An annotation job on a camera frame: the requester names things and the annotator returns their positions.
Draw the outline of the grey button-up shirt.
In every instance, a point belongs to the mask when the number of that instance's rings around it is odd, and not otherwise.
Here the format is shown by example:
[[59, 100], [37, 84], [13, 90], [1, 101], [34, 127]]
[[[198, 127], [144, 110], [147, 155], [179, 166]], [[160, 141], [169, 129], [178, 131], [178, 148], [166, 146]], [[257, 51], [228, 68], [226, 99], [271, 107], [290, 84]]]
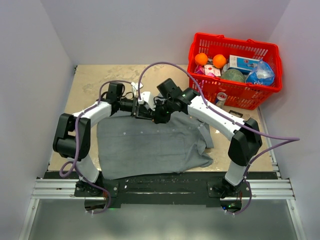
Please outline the grey button-up shirt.
[[118, 112], [97, 124], [96, 135], [107, 180], [181, 173], [213, 163], [205, 152], [214, 148], [209, 125], [182, 112], [174, 112], [164, 124]]

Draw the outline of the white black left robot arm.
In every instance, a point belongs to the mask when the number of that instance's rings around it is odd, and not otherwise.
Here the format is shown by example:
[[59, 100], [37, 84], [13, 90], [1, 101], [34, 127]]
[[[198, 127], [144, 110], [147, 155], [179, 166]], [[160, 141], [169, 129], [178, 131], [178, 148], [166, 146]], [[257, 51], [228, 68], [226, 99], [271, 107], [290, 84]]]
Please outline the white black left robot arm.
[[131, 82], [132, 98], [127, 99], [125, 83], [124, 80], [107, 81], [108, 90], [100, 91], [93, 105], [73, 114], [63, 113], [58, 119], [52, 147], [54, 152], [67, 160], [59, 175], [65, 179], [76, 172], [80, 188], [92, 196], [109, 195], [90, 156], [92, 127], [119, 110], [149, 119], [156, 109], [154, 96], [149, 91], [140, 93], [139, 83]]

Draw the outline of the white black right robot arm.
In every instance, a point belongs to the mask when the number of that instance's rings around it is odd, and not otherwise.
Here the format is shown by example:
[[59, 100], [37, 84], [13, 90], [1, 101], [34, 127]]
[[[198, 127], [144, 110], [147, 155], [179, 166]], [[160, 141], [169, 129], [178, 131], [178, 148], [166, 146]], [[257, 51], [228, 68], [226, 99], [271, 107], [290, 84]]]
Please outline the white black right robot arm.
[[156, 124], [167, 123], [172, 113], [182, 112], [212, 126], [230, 141], [228, 171], [213, 189], [222, 198], [235, 196], [241, 190], [250, 160], [262, 146], [258, 122], [253, 118], [244, 120], [229, 114], [206, 101], [198, 91], [190, 87], [181, 90], [170, 78], [159, 84], [157, 89], [164, 101], [157, 101], [151, 114]]

